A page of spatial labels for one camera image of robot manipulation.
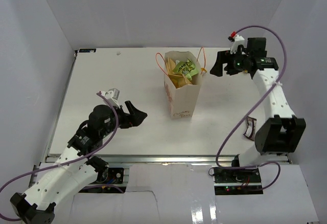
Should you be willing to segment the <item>green candy packet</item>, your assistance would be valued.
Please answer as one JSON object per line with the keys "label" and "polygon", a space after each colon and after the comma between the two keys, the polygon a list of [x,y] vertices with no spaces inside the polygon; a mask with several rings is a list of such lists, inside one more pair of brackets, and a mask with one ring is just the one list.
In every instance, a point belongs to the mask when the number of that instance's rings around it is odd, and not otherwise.
{"label": "green candy packet", "polygon": [[196,65],[190,60],[179,61],[173,69],[173,73],[182,74],[183,71],[188,71],[193,76],[198,74],[198,69]]}

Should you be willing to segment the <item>yellow chips bag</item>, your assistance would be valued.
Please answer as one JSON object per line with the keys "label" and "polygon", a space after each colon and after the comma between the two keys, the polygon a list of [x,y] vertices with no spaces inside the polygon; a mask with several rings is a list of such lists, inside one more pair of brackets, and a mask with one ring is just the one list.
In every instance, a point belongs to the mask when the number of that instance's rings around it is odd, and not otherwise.
{"label": "yellow chips bag", "polygon": [[168,76],[176,88],[183,87],[185,85],[192,84],[192,82],[183,74],[173,73],[173,69],[176,67],[176,63],[171,58],[167,58],[165,64]]}

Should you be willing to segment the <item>light green snack packet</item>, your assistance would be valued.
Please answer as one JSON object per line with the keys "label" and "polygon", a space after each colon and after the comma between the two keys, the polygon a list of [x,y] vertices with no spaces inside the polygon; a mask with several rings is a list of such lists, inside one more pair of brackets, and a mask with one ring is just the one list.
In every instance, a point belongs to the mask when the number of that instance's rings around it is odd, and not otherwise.
{"label": "light green snack packet", "polygon": [[190,74],[190,72],[188,72],[188,71],[183,71],[183,72],[182,72],[182,75],[183,75],[185,78],[187,78],[189,81],[192,80],[192,75]]}

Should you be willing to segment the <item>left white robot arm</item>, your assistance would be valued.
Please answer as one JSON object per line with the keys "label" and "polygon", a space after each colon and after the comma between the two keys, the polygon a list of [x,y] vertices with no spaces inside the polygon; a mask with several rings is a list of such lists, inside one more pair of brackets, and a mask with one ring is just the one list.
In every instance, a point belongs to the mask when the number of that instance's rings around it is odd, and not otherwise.
{"label": "left white robot arm", "polygon": [[24,193],[11,197],[14,212],[24,223],[51,223],[57,206],[87,185],[107,179],[108,164],[90,153],[118,128],[137,127],[147,117],[130,101],[125,104],[127,113],[120,106],[97,105],[69,140],[54,168]]}

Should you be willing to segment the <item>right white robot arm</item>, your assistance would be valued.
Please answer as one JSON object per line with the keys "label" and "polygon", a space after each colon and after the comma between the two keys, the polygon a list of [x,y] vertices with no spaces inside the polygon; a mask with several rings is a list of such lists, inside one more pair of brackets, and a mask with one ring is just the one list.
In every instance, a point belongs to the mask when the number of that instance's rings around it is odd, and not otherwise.
{"label": "right white robot arm", "polygon": [[230,50],[217,53],[210,73],[217,77],[221,77],[223,72],[228,75],[248,73],[263,98],[266,119],[255,132],[254,144],[232,161],[231,178],[241,183],[249,177],[248,168],[262,165],[268,160],[268,155],[294,153],[306,122],[295,115],[285,97],[277,61],[267,56],[266,38],[244,39],[233,33],[228,39],[232,42]]}

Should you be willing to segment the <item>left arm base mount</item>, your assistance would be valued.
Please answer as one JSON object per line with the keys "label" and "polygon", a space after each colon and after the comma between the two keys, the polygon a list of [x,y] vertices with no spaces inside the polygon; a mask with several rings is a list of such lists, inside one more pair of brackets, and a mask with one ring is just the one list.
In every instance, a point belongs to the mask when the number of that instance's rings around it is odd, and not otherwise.
{"label": "left arm base mount", "polygon": [[79,193],[114,194],[125,193],[124,168],[108,168],[89,186],[84,187]]}

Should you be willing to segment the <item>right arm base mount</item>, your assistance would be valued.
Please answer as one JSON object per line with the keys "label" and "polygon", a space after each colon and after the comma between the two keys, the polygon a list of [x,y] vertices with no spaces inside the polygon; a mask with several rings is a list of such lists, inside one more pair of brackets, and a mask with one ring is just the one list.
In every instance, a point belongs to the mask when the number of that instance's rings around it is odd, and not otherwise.
{"label": "right arm base mount", "polygon": [[232,171],[212,167],[208,170],[208,174],[213,178],[216,196],[263,194],[258,169]]}

